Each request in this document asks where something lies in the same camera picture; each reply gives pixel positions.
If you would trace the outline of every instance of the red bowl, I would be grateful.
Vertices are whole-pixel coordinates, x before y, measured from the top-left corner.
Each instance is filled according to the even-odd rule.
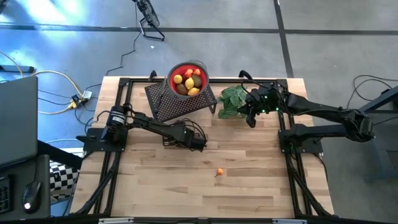
[[[199,69],[199,71],[200,71],[199,77],[201,79],[201,90],[196,95],[199,95],[200,93],[202,93],[202,91],[205,90],[207,88],[207,85],[208,85],[208,74],[207,74],[206,68],[204,68],[204,67],[202,67],[199,64],[196,64],[194,62],[185,62],[185,63],[181,63],[181,64],[175,66],[170,71],[168,80],[169,80],[170,89],[173,91],[173,94],[178,96],[179,100],[186,100],[187,98],[196,96],[196,95],[193,95],[193,96],[180,95],[176,91],[177,84],[175,84],[175,82],[174,82],[174,76],[176,76],[176,75],[184,76],[185,72],[188,69],[192,69],[193,71],[195,71],[196,69]]]

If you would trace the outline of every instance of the small orange object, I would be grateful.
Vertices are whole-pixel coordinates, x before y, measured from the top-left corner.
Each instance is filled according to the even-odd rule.
[[[217,174],[215,175],[215,177],[218,176],[218,175],[223,175],[223,174],[224,174],[224,171],[221,168],[218,168],[217,169]]]
[[[192,73],[193,73],[193,70],[192,70],[192,69],[188,69],[188,70],[185,72],[184,75],[185,75],[186,78],[191,78]]]
[[[196,69],[196,70],[193,72],[193,74],[194,74],[194,75],[200,75],[200,70],[199,70],[199,69]]]

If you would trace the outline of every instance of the black tripod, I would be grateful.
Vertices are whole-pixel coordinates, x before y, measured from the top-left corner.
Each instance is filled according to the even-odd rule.
[[[160,22],[159,19],[157,18],[155,9],[152,7],[150,1],[149,0],[133,0],[133,1],[137,4],[137,7],[142,12],[142,15],[144,15],[144,18],[142,18],[139,21],[139,27],[141,28],[142,35],[146,38],[164,41],[165,36],[157,28],[160,25]],[[158,33],[160,33],[162,37],[153,37],[146,35],[144,29],[142,28],[142,25],[145,21],[147,21],[150,27],[154,28]]]
[[[162,37],[153,37],[153,36],[148,36],[148,35],[146,35],[144,29],[142,28],[142,23],[145,22],[145,20],[146,20],[145,18],[142,18],[142,19],[139,21],[139,27],[141,28],[141,33],[142,33],[142,35],[143,35],[144,37],[146,37],[146,38],[164,41],[165,36],[163,35],[163,33],[162,33],[158,28],[156,28],[156,26],[154,26],[152,23],[149,23],[149,22],[148,22],[148,25],[150,25],[150,26],[151,26],[152,28],[154,28],[158,33],[160,33],[160,34],[162,35]]]

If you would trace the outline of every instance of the computer monitor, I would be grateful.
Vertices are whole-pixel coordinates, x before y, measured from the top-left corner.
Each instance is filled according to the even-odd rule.
[[[37,77],[0,83],[0,167],[37,155]]]

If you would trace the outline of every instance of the fruit bowl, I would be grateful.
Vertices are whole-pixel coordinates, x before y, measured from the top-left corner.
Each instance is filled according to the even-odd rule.
[[[174,82],[174,77],[176,75],[183,76],[188,69],[192,69],[193,71],[195,71],[196,69],[199,69],[199,71],[200,71],[200,75],[199,75],[199,78],[201,80],[200,91],[197,94],[191,95],[191,96],[179,94],[177,92],[177,84]],[[209,76],[206,71],[206,65],[203,62],[200,62],[198,60],[190,60],[190,61],[187,61],[184,63],[180,63],[180,64],[174,66],[174,68],[172,68],[171,71],[169,72],[169,75],[167,77],[167,84],[169,85],[169,95],[171,97],[175,98],[176,100],[184,101],[191,97],[195,97],[195,96],[201,94],[207,88],[207,86],[209,84]]]

